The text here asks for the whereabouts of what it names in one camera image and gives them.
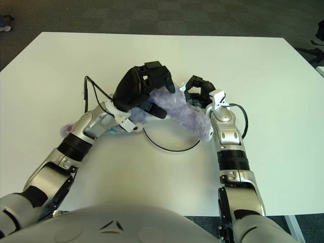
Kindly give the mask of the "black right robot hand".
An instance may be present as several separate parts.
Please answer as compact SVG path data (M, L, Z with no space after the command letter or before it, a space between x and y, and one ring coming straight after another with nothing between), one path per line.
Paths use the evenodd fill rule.
M200 88L200 92L190 93L189 90L192 88ZM209 93L214 90L215 87L211 82L193 75L185 85L184 95L189 104L205 109L212 103Z

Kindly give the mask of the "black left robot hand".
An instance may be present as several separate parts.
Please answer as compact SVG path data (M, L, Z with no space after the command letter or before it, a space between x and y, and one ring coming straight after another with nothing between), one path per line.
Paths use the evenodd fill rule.
M114 106L123 112L138 107L145 112L164 119L167 112L148 101L153 90L166 88L171 94L175 87L171 73L159 61L146 62L143 66L132 67L118 84L114 94Z

